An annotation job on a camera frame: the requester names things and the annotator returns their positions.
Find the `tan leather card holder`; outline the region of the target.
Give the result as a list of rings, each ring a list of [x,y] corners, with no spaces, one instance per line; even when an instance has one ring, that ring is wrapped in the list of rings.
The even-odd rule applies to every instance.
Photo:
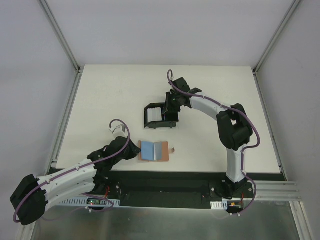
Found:
[[[175,148],[169,148],[167,141],[150,142],[139,141],[140,153],[138,159],[143,162],[168,162],[170,155],[175,152]]]

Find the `black card tray box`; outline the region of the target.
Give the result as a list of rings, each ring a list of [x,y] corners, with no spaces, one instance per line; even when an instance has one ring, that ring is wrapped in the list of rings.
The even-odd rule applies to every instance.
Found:
[[[165,111],[165,103],[150,103],[144,110],[144,128],[175,128],[179,122],[178,112]]]

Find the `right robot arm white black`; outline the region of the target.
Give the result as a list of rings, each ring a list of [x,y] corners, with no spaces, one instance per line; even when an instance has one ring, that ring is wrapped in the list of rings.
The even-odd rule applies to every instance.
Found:
[[[207,97],[200,89],[190,89],[184,78],[168,79],[171,90],[166,93],[165,110],[179,112],[181,107],[198,110],[217,122],[218,136],[227,151],[225,182],[215,188],[215,194],[231,200],[243,191],[248,182],[244,172],[244,149],[253,129],[241,104],[224,105]]]

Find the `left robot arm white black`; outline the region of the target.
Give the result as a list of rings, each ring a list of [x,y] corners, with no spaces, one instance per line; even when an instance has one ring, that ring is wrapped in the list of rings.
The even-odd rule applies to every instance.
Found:
[[[130,139],[119,136],[72,167],[45,176],[25,176],[9,199],[13,221],[26,226],[68,198],[90,192],[102,194],[113,166],[137,157],[140,151]]]

